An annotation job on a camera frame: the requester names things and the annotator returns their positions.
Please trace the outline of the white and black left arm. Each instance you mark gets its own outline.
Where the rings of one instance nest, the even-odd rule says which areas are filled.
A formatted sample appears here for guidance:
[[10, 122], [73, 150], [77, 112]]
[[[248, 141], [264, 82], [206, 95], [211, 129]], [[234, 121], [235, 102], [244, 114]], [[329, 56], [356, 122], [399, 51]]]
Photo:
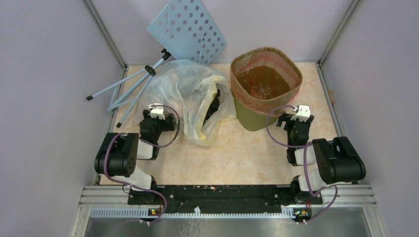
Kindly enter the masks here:
[[164, 106], [143, 111], [138, 133], [107, 133], [94, 160], [94, 169], [110, 180], [140, 191], [146, 204], [158, 199], [152, 175], [137, 167], [138, 160], [155, 160], [161, 148], [174, 142], [180, 131], [179, 114]]

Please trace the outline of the large translucent white plastic bag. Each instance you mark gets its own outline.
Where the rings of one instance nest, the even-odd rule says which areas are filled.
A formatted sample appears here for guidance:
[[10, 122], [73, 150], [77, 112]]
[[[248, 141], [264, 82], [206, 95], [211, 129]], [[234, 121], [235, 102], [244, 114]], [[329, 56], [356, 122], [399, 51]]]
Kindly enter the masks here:
[[[203, 125], [207, 110], [220, 90], [219, 108]], [[145, 87], [133, 115], [133, 124], [143, 119], [149, 104], [159, 103], [175, 109], [187, 140], [195, 145], [215, 144], [220, 126], [236, 118], [230, 80], [222, 72], [189, 61], [175, 60], [163, 65], [156, 77]]]

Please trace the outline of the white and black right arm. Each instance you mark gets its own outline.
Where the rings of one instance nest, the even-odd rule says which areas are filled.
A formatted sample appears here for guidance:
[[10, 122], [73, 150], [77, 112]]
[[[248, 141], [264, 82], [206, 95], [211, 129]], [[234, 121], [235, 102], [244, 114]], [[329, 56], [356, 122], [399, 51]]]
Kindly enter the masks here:
[[292, 166], [316, 165], [317, 169], [308, 171], [308, 180], [312, 191], [340, 183], [352, 183], [363, 180], [366, 167], [352, 143], [345, 136], [332, 140], [314, 139], [306, 149], [309, 140], [309, 128], [313, 116], [307, 121], [293, 119], [291, 114], [282, 114], [277, 127], [285, 123], [287, 132], [287, 160]]

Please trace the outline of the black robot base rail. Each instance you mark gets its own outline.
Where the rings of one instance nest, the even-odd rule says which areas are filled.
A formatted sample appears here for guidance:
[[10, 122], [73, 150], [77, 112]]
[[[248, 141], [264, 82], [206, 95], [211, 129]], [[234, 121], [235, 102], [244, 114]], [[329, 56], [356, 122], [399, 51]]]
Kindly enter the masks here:
[[165, 208], [166, 214], [191, 213], [199, 208], [203, 214], [280, 213], [283, 206], [322, 204], [299, 189], [294, 179], [289, 185], [157, 185], [152, 192], [131, 190], [129, 205]]

